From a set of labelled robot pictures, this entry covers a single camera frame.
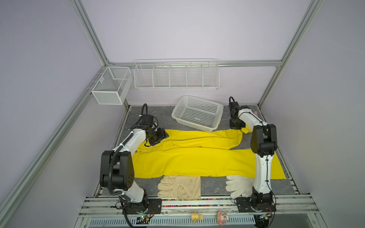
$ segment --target gray table surface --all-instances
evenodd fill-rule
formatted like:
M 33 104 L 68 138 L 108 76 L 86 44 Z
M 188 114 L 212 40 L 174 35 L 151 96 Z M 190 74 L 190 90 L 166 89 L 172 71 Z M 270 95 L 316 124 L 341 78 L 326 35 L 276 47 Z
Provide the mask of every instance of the gray table surface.
M 261 113 L 257 106 L 249 106 L 252 111 L 257 111 L 258 116 L 262 119 Z M 122 130 L 121 141 L 127 137 L 129 134 L 128 128 L 135 124 L 141 113 L 142 107 L 133 106 L 129 113 L 126 126 Z M 158 127 L 172 130 L 184 130 L 184 131 L 198 131 L 195 128 L 191 128 L 182 124 L 177 123 L 177 121 L 171 117 L 171 113 L 174 106 L 148 106 L 148 114 L 155 116 L 158 119 Z M 222 118 L 220 120 L 219 126 L 215 131 L 227 130 L 229 129 L 229 108 L 224 106 Z M 242 142 L 240 145 L 233 149 L 248 149 L 250 148 L 252 133 L 243 134 Z M 288 195 L 295 194 L 292 188 L 290 180 L 288 179 L 288 174 L 284 169 L 286 179 L 271 180 L 271 187 L 274 194 L 277 195 Z M 157 196 L 157 185 L 162 177 L 159 178 L 149 178 L 140 179 L 135 178 L 136 183 L 143 188 L 148 196 Z M 201 195 L 202 196 L 227 196 L 230 192 L 226 191 L 226 177 L 201 177 Z M 103 191 L 102 195 L 108 195 L 107 191 Z

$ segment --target white wire shelf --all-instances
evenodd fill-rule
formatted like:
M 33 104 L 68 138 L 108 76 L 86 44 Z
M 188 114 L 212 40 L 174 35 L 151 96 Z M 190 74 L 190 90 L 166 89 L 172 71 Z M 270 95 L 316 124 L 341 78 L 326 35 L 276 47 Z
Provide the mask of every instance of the white wire shelf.
M 218 89 L 218 60 L 175 62 L 166 60 L 161 64 L 138 62 L 134 70 L 136 89 Z

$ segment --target yellow pants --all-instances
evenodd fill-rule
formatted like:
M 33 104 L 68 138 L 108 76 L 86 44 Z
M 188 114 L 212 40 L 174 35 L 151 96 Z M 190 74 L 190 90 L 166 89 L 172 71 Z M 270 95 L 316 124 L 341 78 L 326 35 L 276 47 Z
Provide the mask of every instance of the yellow pants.
M 256 161 L 251 149 L 229 150 L 241 143 L 241 131 L 167 130 L 167 133 L 170 137 L 160 144 L 153 147 L 142 144 L 138 148 L 133 155 L 135 177 L 241 175 L 255 178 Z M 276 155 L 271 168 L 271 179 L 286 178 Z
M 209 147 L 229 150 L 241 143 L 242 132 L 251 132 L 245 128 L 242 130 L 230 129 L 214 132 L 166 130 L 169 134 L 168 138 L 151 147 L 146 147 L 145 143 L 142 143 L 137 151 L 149 152 L 177 147 Z

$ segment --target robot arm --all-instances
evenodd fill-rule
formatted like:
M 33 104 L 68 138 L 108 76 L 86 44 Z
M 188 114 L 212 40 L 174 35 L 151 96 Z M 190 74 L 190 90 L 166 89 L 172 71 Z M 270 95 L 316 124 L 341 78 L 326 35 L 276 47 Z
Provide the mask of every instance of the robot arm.
M 146 209 L 147 194 L 134 181 L 132 156 L 144 141 L 154 146 L 169 137 L 163 128 L 157 128 L 154 118 L 147 114 L 147 105 L 144 104 L 140 118 L 130 128 L 127 138 L 101 156 L 100 186 L 108 188 L 111 195 L 119 195 L 122 202 L 131 204 L 137 212 Z
M 257 210 L 270 207 L 272 211 L 275 211 L 270 179 L 271 163 L 277 149 L 276 126 L 261 120 L 248 106 L 240 106 L 233 97 L 229 98 L 229 109 L 232 129 L 241 129 L 246 126 L 252 129 L 250 145 L 256 159 L 256 177 L 251 196 L 252 206 Z

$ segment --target pink object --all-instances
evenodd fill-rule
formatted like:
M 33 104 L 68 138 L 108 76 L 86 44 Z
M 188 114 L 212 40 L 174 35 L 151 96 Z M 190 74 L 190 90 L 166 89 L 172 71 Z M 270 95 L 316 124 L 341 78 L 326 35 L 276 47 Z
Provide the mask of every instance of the pink object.
M 224 225 L 224 223 L 228 221 L 228 214 L 222 214 L 221 211 L 218 211 L 217 220 L 220 225 Z

